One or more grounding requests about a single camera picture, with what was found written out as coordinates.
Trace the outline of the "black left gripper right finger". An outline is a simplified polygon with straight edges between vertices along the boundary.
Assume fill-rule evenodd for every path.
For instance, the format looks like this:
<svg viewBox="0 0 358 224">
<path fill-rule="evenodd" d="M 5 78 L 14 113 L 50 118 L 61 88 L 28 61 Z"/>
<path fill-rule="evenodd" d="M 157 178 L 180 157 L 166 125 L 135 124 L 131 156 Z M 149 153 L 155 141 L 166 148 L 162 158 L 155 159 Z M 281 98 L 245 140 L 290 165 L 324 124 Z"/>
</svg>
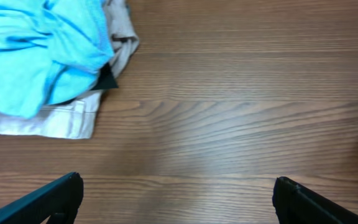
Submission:
<svg viewBox="0 0 358 224">
<path fill-rule="evenodd" d="M 280 224 L 358 224 L 358 215 L 307 187 L 279 177 L 272 203 Z"/>
</svg>

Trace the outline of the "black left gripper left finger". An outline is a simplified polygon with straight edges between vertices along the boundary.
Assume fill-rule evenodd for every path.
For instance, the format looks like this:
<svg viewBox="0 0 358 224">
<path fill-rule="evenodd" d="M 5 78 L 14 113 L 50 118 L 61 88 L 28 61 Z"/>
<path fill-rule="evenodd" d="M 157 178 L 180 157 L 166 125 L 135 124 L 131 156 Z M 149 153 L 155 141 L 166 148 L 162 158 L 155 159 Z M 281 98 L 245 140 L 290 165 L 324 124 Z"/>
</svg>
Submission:
<svg viewBox="0 0 358 224">
<path fill-rule="evenodd" d="M 0 208 L 0 224 L 74 224 L 83 194 L 83 179 L 70 172 Z"/>
</svg>

